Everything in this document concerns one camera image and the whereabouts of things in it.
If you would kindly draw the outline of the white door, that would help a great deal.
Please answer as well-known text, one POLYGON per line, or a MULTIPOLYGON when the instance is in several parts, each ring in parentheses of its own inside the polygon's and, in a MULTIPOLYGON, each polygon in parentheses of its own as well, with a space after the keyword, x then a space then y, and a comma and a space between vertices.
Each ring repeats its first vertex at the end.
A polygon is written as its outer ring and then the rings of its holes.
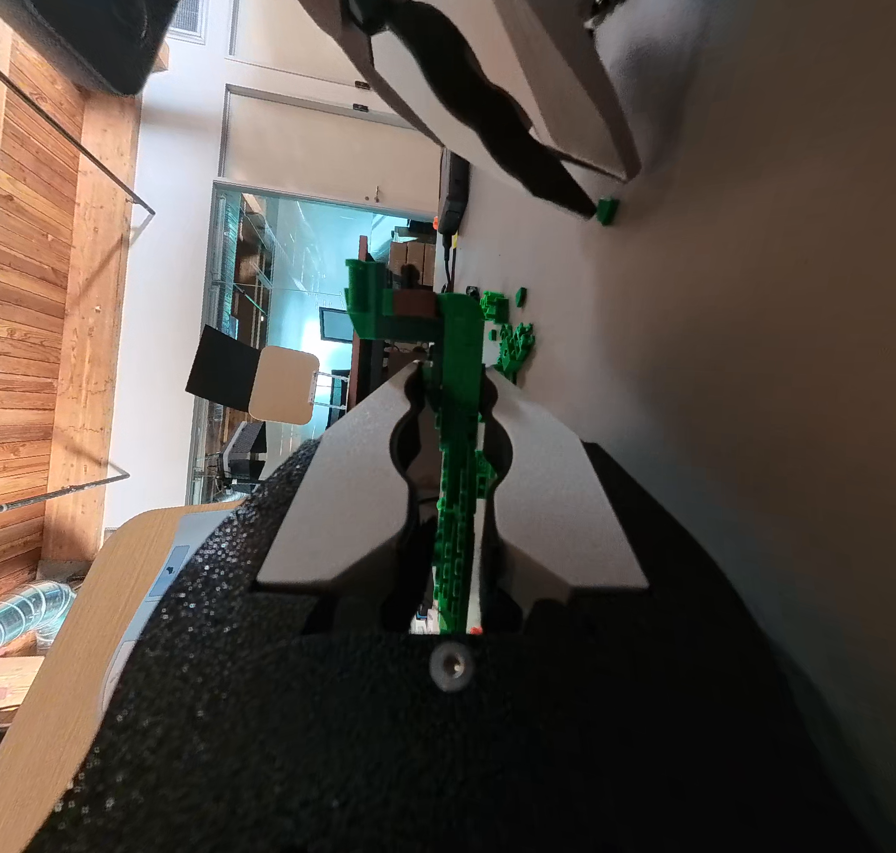
POLYGON ((229 57, 289 75, 369 88, 297 0, 233 0, 229 57))
POLYGON ((442 148, 397 117, 228 90, 220 176, 246 187, 434 215, 442 148))

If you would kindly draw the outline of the black power bank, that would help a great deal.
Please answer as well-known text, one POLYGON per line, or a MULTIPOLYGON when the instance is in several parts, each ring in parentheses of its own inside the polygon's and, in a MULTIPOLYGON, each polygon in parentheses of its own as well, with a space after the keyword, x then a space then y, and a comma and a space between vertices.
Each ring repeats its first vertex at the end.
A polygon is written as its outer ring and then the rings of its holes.
POLYGON ((469 161, 458 153, 443 148, 437 230, 444 238, 452 238, 460 231, 469 202, 469 178, 469 161))

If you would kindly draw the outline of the pile of green bricks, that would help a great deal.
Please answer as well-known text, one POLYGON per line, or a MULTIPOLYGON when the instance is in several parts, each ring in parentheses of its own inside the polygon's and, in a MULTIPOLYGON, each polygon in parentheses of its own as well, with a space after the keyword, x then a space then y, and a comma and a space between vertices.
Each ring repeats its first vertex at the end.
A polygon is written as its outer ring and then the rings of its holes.
POLYGON ((536 344, 532 323, 511 321, 511 307, 524 306, 527 296, 527 288, 520 287, 511 298, 502 292, 485 290, 479 299, 486 324, 487 354, 495 356, 495 369, 514 385, 517 385, 536 344))

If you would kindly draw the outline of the green brick plant model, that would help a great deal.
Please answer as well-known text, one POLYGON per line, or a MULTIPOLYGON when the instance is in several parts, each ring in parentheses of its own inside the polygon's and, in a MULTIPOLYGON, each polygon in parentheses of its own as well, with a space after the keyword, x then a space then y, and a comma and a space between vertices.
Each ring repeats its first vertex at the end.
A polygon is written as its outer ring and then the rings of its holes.
POLYGON ((434 601, 441 634, 464 634, 475 549, 484 318, 466 295, 395 288, 386 266, 374 261, 354 258, 346 265, 345 304, 360 339, 433 347, 423 390, 434 412, 441 459, 434 601))

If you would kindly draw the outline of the instruction booklet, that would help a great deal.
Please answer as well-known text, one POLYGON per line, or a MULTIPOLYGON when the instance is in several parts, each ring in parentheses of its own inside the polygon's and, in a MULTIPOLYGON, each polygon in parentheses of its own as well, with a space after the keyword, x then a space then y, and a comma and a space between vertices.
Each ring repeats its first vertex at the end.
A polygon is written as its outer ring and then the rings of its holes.
POLYGON ((98 716, 102 718, 109 706, 125 665, 148 623, 153 611, 185 565, 220 523, 233 511, 234 504, 222 509, 196 511, 181 516, 175 527, 173 541, 145 590, 140 604, 134 610, 124 633, 106 667, 101 692, 98 697, 98 716))

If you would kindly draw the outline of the black office chair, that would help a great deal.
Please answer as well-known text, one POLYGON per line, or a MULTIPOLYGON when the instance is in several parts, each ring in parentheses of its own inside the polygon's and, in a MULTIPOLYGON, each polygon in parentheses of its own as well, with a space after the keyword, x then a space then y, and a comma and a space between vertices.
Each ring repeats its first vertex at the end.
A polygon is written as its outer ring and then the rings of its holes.
POLYGON ((208 456, 210 478, 225 486, 258 483, 267 457, 266 428, 265 421, 241 421, 218 451, 208 456))

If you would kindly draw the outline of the black square panel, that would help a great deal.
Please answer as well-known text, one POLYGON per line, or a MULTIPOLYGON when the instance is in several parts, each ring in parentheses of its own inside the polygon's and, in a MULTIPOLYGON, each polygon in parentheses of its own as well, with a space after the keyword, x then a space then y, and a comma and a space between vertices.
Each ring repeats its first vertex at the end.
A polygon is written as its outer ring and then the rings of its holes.
POLYGON ((234 411, 249 411, 261 351, 206 324, 185 391, 234 411))

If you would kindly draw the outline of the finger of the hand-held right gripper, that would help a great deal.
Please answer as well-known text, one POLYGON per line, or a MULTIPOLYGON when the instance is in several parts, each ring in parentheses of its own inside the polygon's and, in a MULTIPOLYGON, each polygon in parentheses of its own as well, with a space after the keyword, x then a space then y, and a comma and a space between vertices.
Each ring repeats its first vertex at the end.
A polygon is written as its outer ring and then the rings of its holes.
POLYGON ((632 130, 585 27, 594 0, 414 1, 458 28, 539 142, 622 182, 640 172, 632 130))
POLYGON ((513 97, 490 82, 457 26, 415 0, 383 0, 372 27, 376 67, 449 151, 584 220, 596 203, 532 133, 513 97))

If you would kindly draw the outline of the stack of cardboard boxes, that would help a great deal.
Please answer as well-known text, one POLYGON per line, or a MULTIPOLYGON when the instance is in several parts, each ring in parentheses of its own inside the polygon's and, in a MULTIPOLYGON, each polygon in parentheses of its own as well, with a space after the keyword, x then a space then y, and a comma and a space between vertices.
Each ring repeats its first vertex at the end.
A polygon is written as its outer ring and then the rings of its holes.
POLYGON ((410 266, 416 271, 414 278, 421 287, 434 287, 436 257, 435 243, 419 240, 393 241, 390 243, 387 266, 391 274, 400 278, 410 266))

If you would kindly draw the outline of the silver air duct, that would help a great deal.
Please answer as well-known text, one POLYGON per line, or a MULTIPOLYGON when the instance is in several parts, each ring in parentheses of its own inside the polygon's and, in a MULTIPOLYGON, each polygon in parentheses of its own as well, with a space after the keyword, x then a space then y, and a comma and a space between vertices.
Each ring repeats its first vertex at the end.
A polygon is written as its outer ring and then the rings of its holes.
POLYGON ((34 633, 40 650, 48 648, 70 612, 76 591, 66 582, 37 580, 1 598, 1 647, 34 633))

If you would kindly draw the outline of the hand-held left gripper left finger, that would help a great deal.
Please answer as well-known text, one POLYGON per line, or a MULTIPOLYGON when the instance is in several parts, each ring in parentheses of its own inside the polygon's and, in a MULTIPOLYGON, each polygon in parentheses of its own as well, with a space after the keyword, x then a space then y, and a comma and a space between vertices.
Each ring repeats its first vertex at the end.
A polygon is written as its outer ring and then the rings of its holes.
POLYGON ((257 575, 265 590, 389 592, 417 516, 423 366, 411 362, 319 440, 257 575))

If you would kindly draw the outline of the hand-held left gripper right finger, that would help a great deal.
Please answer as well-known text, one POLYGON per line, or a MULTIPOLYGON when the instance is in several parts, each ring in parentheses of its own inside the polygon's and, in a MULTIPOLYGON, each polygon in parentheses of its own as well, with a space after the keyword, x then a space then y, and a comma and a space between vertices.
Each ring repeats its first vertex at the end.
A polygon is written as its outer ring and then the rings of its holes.
POLYGON ((576 592, 648 589, 577 434, 495 368, 486 377, 511 457, 492 499, 504 555, 498 586, 518 606, 565 604, 576 592))

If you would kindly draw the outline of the brown background desk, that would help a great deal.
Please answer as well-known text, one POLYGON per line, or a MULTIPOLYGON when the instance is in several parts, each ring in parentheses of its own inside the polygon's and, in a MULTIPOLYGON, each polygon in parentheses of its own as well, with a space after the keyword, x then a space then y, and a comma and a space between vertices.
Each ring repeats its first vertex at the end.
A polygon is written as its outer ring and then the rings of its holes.
MULTIPOLYGON (((360 262, 376 265, 368 251, 368 236, 360 236, 358 243, 357 259, 360 262)), ((385 290, 385 274, 365 273, 364 278, 377 280, 374 291, 374 306, 382 305, 382 293, 385 290)), ((353 410, 361 401, 367 398, 385 381, 386 369, 386 343, 384 339, 366 339, 353 333, 351 344, 351 366, 349 378, 349 390, 347 393, 348 410, 353 410)))

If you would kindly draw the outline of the grey desk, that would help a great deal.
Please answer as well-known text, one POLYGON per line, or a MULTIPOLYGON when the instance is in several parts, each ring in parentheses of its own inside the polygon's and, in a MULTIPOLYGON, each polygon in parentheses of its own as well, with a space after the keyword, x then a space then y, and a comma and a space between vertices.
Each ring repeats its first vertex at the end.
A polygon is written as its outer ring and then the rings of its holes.
POLYGON ((460 286, 529 290, 521 386, 692 534, 808 680, 894 851, 894 0, 626 0, 643 170, 586 223, 473 168, 460 286))

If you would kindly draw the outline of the cardboard box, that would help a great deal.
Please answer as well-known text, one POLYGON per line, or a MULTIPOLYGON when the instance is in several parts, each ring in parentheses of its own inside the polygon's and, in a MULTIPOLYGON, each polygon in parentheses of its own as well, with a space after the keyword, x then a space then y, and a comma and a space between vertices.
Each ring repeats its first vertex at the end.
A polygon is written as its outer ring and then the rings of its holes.
POLYGON ((1 734, 21 707, 45 656, 1 657, 1 734))

